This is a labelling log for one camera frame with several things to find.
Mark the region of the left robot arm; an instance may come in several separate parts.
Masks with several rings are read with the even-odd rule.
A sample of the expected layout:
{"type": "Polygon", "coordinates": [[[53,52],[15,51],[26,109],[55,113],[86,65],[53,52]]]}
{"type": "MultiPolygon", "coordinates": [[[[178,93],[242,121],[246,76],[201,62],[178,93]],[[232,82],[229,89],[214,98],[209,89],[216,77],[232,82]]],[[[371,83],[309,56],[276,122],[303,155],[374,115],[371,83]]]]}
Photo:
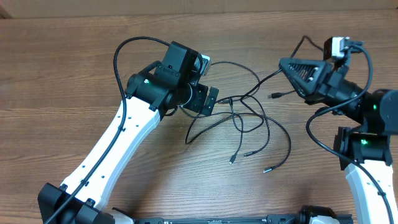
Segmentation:
{"type": "Polygon", "coordinates": [[[106,213],[121,173],[143,140],[178,107],[211,114],[218,90],[199,84],[211,59],[178,42],[164,59],[119,84],[121,104],[112,122],[83,162],[60,186],[43,186],[38,204],[44,223],[135,223],[125,212],[106,213]]]}

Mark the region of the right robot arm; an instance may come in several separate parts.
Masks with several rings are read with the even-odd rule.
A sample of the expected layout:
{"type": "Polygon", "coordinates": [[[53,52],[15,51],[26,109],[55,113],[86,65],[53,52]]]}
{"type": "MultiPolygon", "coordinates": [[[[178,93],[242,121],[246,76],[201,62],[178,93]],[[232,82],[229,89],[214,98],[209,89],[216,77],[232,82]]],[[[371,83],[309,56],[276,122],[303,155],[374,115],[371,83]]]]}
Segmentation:
{"type": "Polygon", "coordinates": [[[397,91],[369,93],[349,82],[351,60],[282,58],[279,68],[308,105],[325,104],[308,119],[310,138],[340,160],[351,189],[359,223],[397,223],[393,188],[391,136],[397,134],[397,91]],[[333,147],[318,140],[310,123],[327,113],[342,114],[357,122],[340,127],[333,147]]]}

